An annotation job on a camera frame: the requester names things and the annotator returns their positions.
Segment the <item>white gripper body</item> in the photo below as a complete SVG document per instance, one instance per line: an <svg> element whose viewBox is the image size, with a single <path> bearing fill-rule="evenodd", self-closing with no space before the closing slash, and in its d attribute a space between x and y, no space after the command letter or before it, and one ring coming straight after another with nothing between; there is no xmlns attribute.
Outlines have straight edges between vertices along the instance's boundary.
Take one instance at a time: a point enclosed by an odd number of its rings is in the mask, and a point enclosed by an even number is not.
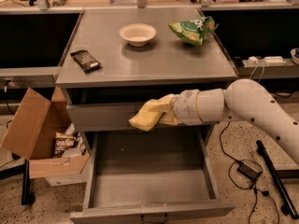
<svg viewBox="0 0 299 224"><path fill-rule="evenodd" d="M176 96L173 110L177 119L185 125L199 125L200 117L197 112L197 96L199 90L186 90Z"/></svg>

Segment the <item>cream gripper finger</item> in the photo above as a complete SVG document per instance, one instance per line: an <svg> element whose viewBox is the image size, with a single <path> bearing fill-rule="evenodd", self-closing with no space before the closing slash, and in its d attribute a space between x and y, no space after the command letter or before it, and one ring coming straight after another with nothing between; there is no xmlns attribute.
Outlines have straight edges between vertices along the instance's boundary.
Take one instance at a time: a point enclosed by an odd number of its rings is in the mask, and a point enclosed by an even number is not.
<svg viewBox="0 0 299 224"><path fill-rule="evenodd" d="M152 99L149 103L149 111L151 112L169 112L172 109L174 94L168 94L160 99Z"/></svg>
<svg viewBox="0 0 299 224"><path fill-rule="evenodd" d="M178 125L179 124L178 119L176 118L175 114L172 112L164 113L160 118L160 122L162 124L166 124L166 125Z"/></svg>

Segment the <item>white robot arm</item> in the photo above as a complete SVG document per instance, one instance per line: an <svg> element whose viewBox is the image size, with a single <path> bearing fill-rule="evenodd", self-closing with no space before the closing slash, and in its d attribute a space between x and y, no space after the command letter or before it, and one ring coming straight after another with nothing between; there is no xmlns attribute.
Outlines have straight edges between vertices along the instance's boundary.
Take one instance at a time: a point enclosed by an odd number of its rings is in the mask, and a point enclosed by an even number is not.
<svg viewBox="0 0 299 224"><path fill-rule="evenodd" d="M227 89L186 90L166 103L149 106L193 126L205 122L244 120L268 134L295 162L299 162L299 123L286 113L258 82L239 79Z"/></svg>

